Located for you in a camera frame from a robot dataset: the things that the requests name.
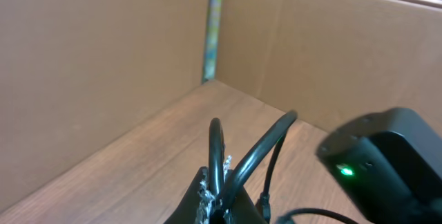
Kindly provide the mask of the black usb cable thick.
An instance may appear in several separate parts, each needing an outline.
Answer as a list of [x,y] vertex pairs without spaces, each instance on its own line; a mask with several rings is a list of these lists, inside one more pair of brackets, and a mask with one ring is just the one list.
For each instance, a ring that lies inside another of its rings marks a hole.
[[297,119],[298,114],[294,110],[288,111],[252,146],[227,177],[215,200],[215,212],[226,212],[231,208],[239,190],[244,186],[265,156],[274,148],[269,164],[270,174],[272,175],[287,132]]

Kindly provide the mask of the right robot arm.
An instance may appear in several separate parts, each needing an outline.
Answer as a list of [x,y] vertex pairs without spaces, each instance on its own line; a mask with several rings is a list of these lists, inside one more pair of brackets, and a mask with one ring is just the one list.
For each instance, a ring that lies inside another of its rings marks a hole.
[[417,112],[355,118],[329,133],[316,156],[368,221],[441,222],[441,137]]

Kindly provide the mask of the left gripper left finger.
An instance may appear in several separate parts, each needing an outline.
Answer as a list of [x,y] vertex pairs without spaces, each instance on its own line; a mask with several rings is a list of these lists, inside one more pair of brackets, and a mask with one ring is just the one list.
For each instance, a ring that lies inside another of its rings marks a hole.
[[211,215],[211,191],[208,168],[199,168],[175,211],[165,224],[209,224]]

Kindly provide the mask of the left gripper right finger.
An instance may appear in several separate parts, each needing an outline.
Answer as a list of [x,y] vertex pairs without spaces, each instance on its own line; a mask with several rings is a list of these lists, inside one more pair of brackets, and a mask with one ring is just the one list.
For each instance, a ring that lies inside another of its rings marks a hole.
[[255,207],[243,186],[232,189],[228,179],[224,182],[224,223],[225,224],[267,224]]

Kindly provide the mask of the black usb cable thin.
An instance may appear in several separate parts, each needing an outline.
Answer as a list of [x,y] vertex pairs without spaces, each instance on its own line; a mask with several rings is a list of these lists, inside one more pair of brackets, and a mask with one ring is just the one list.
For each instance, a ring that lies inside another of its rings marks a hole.
[[282,135],[274,147],[271,159],[269,161],[269,166],[267,167],[263,191],[260,194],[260,197],[255,204],[256,209],[260,213],[261,217],[263,217],[263,219],[266,221],[266,223],[270,223],[271,220],[271,205],[269,202],[270,200],[269,190],[271,186],[271,179],[274,168],[276,166],[278,156],[280,154],[280,150],[282,149],[283,143],[285,141],[286,135],[287,135],[286,133]]

